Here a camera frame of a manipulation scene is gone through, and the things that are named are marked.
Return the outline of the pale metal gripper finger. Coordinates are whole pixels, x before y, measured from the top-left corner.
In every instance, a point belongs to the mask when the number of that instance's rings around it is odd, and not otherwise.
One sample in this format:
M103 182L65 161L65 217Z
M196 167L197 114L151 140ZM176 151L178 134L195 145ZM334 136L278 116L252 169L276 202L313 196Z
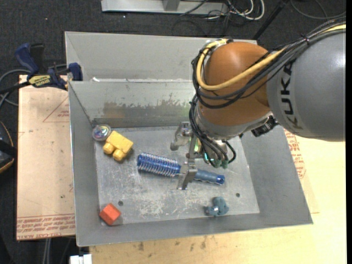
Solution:
M188 180L189 180L189 166L187 164L183 164L180 168L177 189L187 189L187 186L189 183Z
M186 190L188 188L188 184L191 183L194 178L195 175L197 173L197 169L194 167L187 167L185 174L184 174L184 180L183 180L183 189Z

